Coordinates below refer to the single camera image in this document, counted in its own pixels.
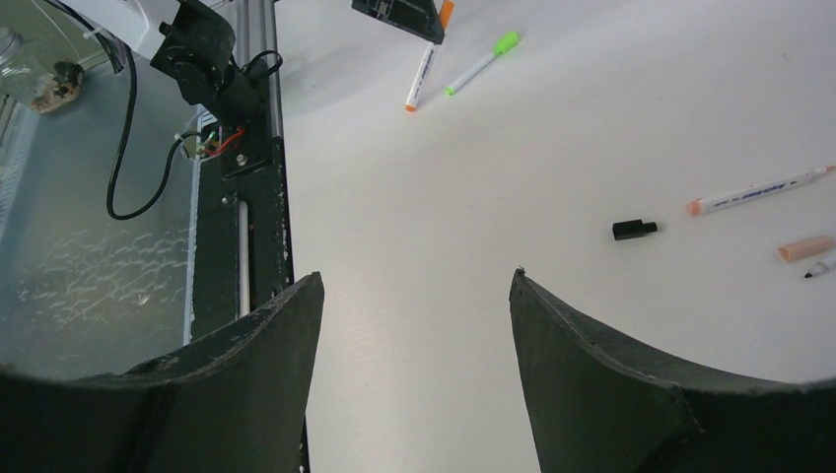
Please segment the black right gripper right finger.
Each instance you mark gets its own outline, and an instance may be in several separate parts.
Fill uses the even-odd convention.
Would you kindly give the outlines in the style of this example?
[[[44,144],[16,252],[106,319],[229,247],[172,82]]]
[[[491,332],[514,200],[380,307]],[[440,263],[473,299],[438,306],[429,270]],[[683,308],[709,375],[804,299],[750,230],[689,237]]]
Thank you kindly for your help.
[[[831,472],[835,383],[699,365],[514,274],[510,314],[544,472]]]

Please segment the orange pen cap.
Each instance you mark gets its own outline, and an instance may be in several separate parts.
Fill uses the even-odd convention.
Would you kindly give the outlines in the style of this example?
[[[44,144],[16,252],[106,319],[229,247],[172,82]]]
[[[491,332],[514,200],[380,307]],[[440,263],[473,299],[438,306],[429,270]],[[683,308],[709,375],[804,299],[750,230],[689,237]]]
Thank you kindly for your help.
[[[453,10],[454,2],[452,0],[444,0],[439,10],[439,20],[443,30],[447,28],[453,14]]]

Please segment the white pen green end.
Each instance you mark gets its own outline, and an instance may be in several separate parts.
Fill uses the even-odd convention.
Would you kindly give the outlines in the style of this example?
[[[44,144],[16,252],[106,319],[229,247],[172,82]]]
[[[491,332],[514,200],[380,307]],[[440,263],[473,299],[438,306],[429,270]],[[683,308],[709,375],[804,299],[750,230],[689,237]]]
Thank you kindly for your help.
[[[491,62],[493,62],[497,58],[497,55],[493,52],[487,53],[481,59],[479,59],[474,65],[469,67],[465,72],[460,74],[452,83],[450,83],[445,88],[445,93],[448,97],[453,96],[456,92],[458,92],[462,87],[464,87],[469,81],[471,81],[477,74],[479,74],[485,67],[487,67]]]

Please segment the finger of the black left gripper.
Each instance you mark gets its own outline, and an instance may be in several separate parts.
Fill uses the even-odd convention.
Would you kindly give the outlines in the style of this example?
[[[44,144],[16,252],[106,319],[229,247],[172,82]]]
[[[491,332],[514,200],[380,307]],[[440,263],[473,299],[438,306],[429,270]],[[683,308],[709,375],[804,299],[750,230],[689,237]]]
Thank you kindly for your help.
[[[440,11],[432,0],[353,0],[353,10],[433,44],[445,38]]]

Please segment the green pen cap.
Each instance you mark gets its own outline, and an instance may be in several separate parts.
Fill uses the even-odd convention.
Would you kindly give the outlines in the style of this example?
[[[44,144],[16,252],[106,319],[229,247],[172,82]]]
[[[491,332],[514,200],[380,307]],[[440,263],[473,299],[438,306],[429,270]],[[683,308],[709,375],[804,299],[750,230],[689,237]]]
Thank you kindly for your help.
[[[503,55],[512,50],[519,42],[520,36],[517,32],[508,32],[496,41],[492,53],[495,56]]]

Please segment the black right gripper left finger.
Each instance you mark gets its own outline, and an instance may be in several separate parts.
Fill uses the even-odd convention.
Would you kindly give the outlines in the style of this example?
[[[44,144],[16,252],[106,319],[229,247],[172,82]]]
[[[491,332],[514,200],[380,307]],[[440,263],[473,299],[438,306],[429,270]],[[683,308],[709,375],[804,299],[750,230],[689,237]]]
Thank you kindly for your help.
[[[313,272],[250,314],[122,374],[1,375],[5,472],[296,472],[324,286]]]

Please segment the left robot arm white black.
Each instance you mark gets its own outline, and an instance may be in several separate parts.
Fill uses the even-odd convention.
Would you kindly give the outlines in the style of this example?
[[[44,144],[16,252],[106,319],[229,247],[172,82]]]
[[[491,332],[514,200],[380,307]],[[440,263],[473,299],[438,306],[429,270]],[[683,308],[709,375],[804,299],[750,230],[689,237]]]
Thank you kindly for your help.
[[[246,60],[277,54],[272,1],[236,1],[234,18],[203,1],[70,1],[68,7],[114,35],[174,79],[181,96],[223,125],[245,126],[260,115],[283,134],[278,77],[241,71]]]

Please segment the white pen peach end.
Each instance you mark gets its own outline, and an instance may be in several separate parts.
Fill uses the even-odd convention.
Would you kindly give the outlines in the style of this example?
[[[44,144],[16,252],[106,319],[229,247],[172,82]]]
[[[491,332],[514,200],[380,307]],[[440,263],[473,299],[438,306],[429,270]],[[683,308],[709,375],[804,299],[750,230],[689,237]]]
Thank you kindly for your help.
[[[418,107],[421,92],[432,69],[437,50],[438,46],[432,42],[430,42],[425,48],[419,68],[405,100],[404,109],[408,112],[414,112]]]

